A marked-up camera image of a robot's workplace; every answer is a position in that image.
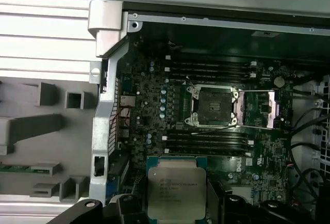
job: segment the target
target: black cable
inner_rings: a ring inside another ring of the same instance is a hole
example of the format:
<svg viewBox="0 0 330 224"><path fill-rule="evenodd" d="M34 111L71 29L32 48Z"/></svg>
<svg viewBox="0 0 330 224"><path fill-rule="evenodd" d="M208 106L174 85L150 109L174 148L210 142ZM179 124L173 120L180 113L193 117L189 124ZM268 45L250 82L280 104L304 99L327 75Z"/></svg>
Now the black cable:
<svg viewBox="0 0 330 224"><path fill-rule="evenodd" d="M313 125L316 125L326 119L329 119L330 118L330 114L327 114L327 115L324 115L324 116L321 116L321 117L318 117L316 119L313 119L309 122L306 122L304 123L303 125L297 127L296 129L294 129L292 132L291 132L291 136L294 136L296 135L297 133L299 133L300 131L310 127L310 126L313 126Z"/></svg>
<svg viewBox="0 0 330 224"><path fill-rule="evenodd" d="M313 143L308 143L308 142L297 142L295 144L292 144L291 149L296 148L298 146L305 146L305 147L309 147L309 148L312 148L314 150L320 151L320 148L318 146L316 146Z"/></svg>
<svg viewBox="0 0 330 224"><path fill-rule="evenodd" d="M300 90L296 90L296 89L294 89L293 92L297 93L297 94L300 94L300 95L308 96L308 97L311 97L311 98L314 98L314 99L321 99L324 102L330 104L329 99L327 99L325 96L320 95L318 93L312 94L310 91L300 91Z"/></svg>
<svg viewBox="0 0 330 224"><path fill-rule="evenodd" d="M306 176L311 173L312 171L317 171L319 175L322 177L323 182L326 181L325 176L318 170L314 168L308 168L302 172L302 177L299 178L298 182L290 189L290 193L293 194L293 192L299 188L299 186L303 183L304 178L306 179Z"/></svg>
<svg viewBox="0 0 330 224"><path fill-rule="evenodd" d="M293 167L295 168L296 172L298 173L298 175L300 176L299 180L301 179L307 186L307 188L310 191L310 194L317 199L318 195L316 194L313 186L308 182L308 180L304 177L303 173L301 172L301 170L299 169L299 167L297 166L297 163L294 159L293 153L292 153L292 149L291 149L291 136L288 138L287 140L287 150L289 152L289 156L290 156L290 160L293 163Z"/></svg>
<svg viewBox="0 0 330 224"><path fill-rule="evenodd" d="M326 120L330 118L330 115L324 115L322 117L319 117L319 118L316 118L316 119L313 119L309 122L306 122L305 124L299 126L298 128L296 128L295 130L293 130L290 134L290 136L288 137L288 140L287 140L287 143L286 143L286 147L287 147L287 150L289 152L289 156L290 156L290 160L291 162L293 163L293 166L295 168L295 170L297 171L298 175L300 176L300 180L302 180L306 186L308 187L310 193L312 194L312 196L317 199L318 195L316 194L315 190L313 189L313 186L307 181L307 179L304 177L303 173L301 172L301 170L299 169L299 167L297 166L296 164L296 161L293 157L293 153L292 153L292 148L291 148L291 139L294 135L296 135L297 133L299 133L300 131L310 127L310 126L313 126L315 124L318 124L319 122L322 122L323 120Z"/></svg>
<svg viewBox="0 0 330 224"><path fill-rule="evenodd" d="M309 110L307 110L306 112L304 112L299 118L298 118L298 120L297 120L297 122L295 123L295 125L293 126L293 129L295 129L297 126L298 126L298 123L308 114L308 113L310 113L310 112L312 112L312 111L317 111L317 110L324 110L324 109L322 109L322 108L311 108L311 109L309 109Z"/></svg>

